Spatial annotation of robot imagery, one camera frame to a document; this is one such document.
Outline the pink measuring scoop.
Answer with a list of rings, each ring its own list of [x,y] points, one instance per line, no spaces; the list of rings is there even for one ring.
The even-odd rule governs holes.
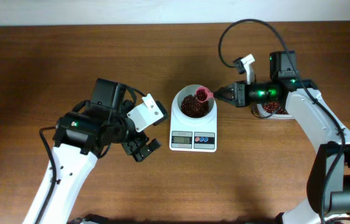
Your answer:
[[[214,98],[214,94],[205,86],[200,86],[197,88],[195,92],[195,98],[200,102],[204,103],[212,98]]]

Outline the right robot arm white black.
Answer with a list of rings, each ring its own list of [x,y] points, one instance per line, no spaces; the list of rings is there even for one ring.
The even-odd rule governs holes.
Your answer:
[[[308,178],[307,198],[294,209],[279,213],[276,223],[334,223],[350,220],[350,130],[340,122],[312,80],[302,79],[294,51],[270,54],[270,81],[252,79],[254,58],[234,61],[245,81],[222,87],[218,100],[238,108],[277,102],[300,125],[315,149],[316,157]]]

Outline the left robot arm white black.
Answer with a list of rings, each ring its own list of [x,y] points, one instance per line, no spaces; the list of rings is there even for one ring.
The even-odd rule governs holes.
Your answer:
[[[138,95],[141,91],[131,86],[99,78],[91,99],[79,102],[52,126],[53,146],[44,136],[46,129],[40,129],[49,162],[24,223],[66,223],[86,178],[113,144],[136,162],[161,146],[144,130],[165,121],[167,111],[150,94],[142,95],[138,105]]]

